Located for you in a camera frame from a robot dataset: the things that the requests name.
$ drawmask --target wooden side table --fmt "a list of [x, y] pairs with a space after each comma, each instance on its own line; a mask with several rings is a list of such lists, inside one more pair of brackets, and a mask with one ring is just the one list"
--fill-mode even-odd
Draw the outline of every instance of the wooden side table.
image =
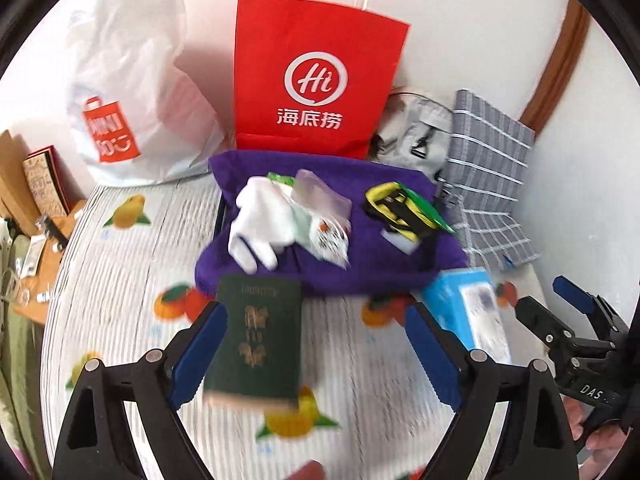
[[[60, 228], [60, 231], [62, 231], [62, 234], [67, 238], [71, 236], [71, 231], [73, 231], [76, 226], [76, 213], [84, 207], [84, 204], [86, 204], [86, 200], [81, 200], [71, 210], [68, 216], [52, 218], [54, 223]], [[46, 292], [47, 289], [53, 290], [58, 276], [58, 270], [60, 270], [60, 260], [62, 259], [62, 253], [53, 252], [54, 243], [55, 240], [52, 238], [47, 240], [42, 251], [38, 273], [35, 276], [30, 276], [22, 280], [24, 285], [30, 290], [29, 303], [24, 306], [14, 305], [14, 310], [18, 314], [28, 317], [32, 321], [42, 325], [44, 325], [47, 320], [49, 301], [38, 303], [36, 296], [42, 292]]]

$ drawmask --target white glove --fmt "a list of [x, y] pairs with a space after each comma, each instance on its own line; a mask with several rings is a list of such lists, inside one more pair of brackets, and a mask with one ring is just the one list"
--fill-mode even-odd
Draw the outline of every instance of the white glove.
[[247, 274], [258, 270], [252, 251], [267, 269], [274, 270], [276, 253], [293, 244], [291, 191], [290, 186], [265, 176], [252, 176], [238, 194], [240, 212], [231, 223], [228, 250]]

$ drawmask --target white circle logo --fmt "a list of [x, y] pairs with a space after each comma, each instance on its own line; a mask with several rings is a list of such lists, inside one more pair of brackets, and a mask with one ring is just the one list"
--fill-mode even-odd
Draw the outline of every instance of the white circle logo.
[[[310, 60], [317, 61], [309, 64], [306, 75], [302, 78], [294, 77], [296, 69], [305, 61]], [[306, 106], [323, 106], [333, 103], [344, 93], [345, 88], [347, 88], [347, 81], [347, 69], [344, 64], [333, 54], [327, 52], [307, 52], [302, 56], [298, 56], [291, 62], [284, 73], [284, 88], [287, 89], [287, 93], [292, 99]], [[311, 94], [318, 92], [319, 98], [308, 99], [304, 96], [306, 92]]]

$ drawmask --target brown wooden trim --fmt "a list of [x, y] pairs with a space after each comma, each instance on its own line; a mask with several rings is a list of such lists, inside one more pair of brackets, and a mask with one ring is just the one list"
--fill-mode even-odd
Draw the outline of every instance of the brown wooden trim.
[[549, 57], [538, 88], [520, 117], [520, 122], [531, 128], [536, 137], [558, 106], [574, 74], [590, 23], [589, 13], [578, 0], [569, 0], [556, 46]]

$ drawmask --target blue gripper pad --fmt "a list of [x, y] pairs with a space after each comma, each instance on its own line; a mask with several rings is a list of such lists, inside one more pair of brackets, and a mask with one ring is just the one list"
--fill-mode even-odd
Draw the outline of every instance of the blue gripper pad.
[[440, 402], [457, 412], [462, 405], [458, 386], [460, 372], [413, 305], [406, 311], [404, 331]]
[[564, 276], [558, 276], [554, 279], [554, 292], [581, 313], [591, 314], [593, 312], [593, 297], [591, 294], [584, 292]]
[[174, 410], [190, 402], [198, 391], [225, 336], [227, 318], [225, 306], [219, 304], [175, 365], [172, 375], [174, 390], [168, 399]]

